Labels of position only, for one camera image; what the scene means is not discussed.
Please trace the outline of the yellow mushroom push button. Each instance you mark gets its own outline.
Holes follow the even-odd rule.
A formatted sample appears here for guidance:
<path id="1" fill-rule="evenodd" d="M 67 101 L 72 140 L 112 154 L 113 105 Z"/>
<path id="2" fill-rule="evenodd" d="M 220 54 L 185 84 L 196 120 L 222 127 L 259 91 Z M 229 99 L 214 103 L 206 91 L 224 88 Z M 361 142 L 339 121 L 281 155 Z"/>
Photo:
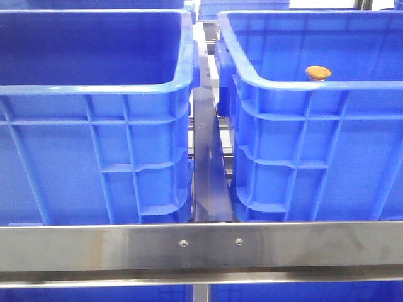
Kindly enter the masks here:
<path id="1" fill-rule="evenodd" d="M 306 68 L 305 73 L 309 81 L 324 81 L 332 74 L 331 70 L 321 65 L 312 65 Z"/>

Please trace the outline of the steel centre divider bar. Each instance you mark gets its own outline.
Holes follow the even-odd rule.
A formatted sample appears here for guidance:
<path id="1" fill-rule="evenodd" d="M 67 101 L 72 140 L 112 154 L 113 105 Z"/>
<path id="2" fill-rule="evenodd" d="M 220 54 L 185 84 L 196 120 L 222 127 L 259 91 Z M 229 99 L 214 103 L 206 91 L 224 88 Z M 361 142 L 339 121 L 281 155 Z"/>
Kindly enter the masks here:
<path id="1" fill-rule="evenodd" d="M 194 219 L 200 223 L 232 222 L 204 24 L 193 26 L 200 59 L 200 87 L 193 91 Z"/>

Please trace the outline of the large blue plastic crate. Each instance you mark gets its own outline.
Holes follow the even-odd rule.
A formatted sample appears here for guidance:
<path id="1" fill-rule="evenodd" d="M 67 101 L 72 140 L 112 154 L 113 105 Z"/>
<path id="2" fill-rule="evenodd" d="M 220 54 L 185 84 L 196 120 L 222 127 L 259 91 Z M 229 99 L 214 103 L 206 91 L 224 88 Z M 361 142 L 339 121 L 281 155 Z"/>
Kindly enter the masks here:
<path id="1" fill-rule="evenodd" d="M 402 219 L 402 12 L 224 11 L 236 218 Z M 309 81 L 321 65 L 332 74 Z"/>

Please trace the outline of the left blue plastic crate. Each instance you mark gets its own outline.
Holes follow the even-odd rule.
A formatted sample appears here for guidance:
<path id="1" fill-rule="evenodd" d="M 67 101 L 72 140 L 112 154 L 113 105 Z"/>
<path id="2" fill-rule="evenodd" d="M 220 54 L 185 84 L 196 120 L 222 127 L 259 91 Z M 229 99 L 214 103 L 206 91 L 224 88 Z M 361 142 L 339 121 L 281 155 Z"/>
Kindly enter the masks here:
<path id="1" fill-rule="evenodd" d="M 1 224 L 184 223 L 184 10 L 1 12 Z"/>

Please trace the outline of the distant tall blue crate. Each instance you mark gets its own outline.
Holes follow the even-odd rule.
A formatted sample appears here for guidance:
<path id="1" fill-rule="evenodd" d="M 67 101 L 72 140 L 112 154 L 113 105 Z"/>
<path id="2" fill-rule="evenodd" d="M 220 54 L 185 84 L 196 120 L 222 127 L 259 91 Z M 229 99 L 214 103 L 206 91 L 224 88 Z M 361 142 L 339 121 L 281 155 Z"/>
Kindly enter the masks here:
<path id="1" fill-rule="evenodd" d="M 200 20 L 217 20 L 221 11 L 233 10 L 288 10 L 290 1 L 281 0 L 207 0 L 200 1 Z"/>

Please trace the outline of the lower left blue crate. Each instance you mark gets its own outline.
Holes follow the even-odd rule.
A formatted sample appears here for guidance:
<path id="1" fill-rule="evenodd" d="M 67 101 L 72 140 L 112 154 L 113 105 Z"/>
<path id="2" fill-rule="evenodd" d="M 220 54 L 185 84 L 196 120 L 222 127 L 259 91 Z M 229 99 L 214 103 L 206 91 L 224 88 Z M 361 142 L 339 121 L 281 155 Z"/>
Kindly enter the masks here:
<path id="1" fill-rule="evenodd" d="M 191 286 L 10 288 L 1 301 L 192 301 Z"/>

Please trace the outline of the blue crate far left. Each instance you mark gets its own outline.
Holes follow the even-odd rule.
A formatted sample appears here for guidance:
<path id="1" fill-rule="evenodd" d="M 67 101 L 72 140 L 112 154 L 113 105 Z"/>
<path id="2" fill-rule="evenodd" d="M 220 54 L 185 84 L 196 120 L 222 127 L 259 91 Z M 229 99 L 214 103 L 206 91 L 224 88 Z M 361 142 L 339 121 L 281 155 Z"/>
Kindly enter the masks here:
<path id="1" fill-rule="evenodd" d="M 163 0 L 26 0 L 1 1 L 1 10 L 79 10 L 79 9 L 182 9 L 191 13 L 193 24 L 196 12 L 193 1 Z"/>

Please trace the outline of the lower right blue crate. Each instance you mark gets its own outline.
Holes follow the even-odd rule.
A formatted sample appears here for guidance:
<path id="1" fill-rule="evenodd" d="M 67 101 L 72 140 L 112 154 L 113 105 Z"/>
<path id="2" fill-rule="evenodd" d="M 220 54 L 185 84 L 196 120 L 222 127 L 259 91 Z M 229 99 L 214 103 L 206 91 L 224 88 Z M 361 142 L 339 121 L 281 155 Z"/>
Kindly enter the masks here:
<path id="1" fill-rule="evenodd" d="M 212 301 L 402 301 L 401 281 L 223 284 Z"/>

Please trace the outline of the steel front shelf rail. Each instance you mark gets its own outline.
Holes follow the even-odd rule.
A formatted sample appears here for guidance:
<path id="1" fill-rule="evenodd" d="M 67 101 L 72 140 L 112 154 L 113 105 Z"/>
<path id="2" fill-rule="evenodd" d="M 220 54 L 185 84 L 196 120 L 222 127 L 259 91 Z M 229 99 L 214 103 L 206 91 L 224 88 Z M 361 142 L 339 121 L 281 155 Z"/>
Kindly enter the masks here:
<path id="1" fill-rule="evenodd" d="M 1 286 L 402 279 L 402 223 L 4 227 Z"/>

